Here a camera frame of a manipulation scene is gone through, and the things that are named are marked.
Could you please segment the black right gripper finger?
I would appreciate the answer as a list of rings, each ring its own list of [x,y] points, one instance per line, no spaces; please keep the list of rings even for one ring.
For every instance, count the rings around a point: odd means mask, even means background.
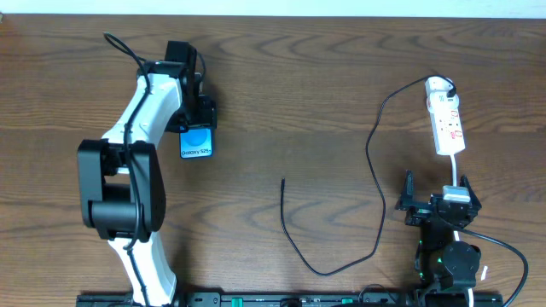
[[[414,199],[413,172],[406,171],[404,185],[400,193],[398,203],[409,204]]]
[[[469,197],[470,197],[470,203],[472,204],[472,207],[475,208],[475,209],[481,209],[482,205],[481,205],[477,195],[475,194],[475,192],[471,188],[470,182],[468,181],[468,177],[466,175],[461,176],[460,186],[464,187],[464,188],[466,188],[468,190]]]

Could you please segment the blue Samsung Galaxy smartphone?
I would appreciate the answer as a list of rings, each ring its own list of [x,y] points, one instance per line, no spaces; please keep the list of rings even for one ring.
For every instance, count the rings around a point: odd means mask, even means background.
[[[182,159],[205,158],[213,154],[213,133],[210,128],[180,133],[179,141]]]

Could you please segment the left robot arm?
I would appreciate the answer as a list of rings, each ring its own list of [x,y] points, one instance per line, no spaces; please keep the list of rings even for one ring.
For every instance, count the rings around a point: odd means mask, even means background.
[[[157,149],[179,135],[183,159],[212,155],[217,104],[203,93],[205,61],[188,42],[170,41],[162,60],[137,55],[112,33],[104,38],[132,58],[136,91],[114,126],[78,146],[78,185],[84,225],[118,254],[131,282],[127,294],[80,294],[78,306],[183,306],[185,297],[166,259],[160,228],[166,190]]]

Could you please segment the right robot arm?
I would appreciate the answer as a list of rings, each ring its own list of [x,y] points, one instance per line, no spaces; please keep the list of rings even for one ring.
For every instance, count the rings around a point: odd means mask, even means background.
[[[454,295],[460,306],[472,306],[481,250],[455,236],[482,208],[468,178],[461,177],[457,186],[443,186],[440,194],[421,202],[415,199],[413,173],[407,171],[396,208],[406,212],[406,225],[420,229],[415,270],[420,274],[421,288],[415,290],[415,303],[447,304],[447,297]]]

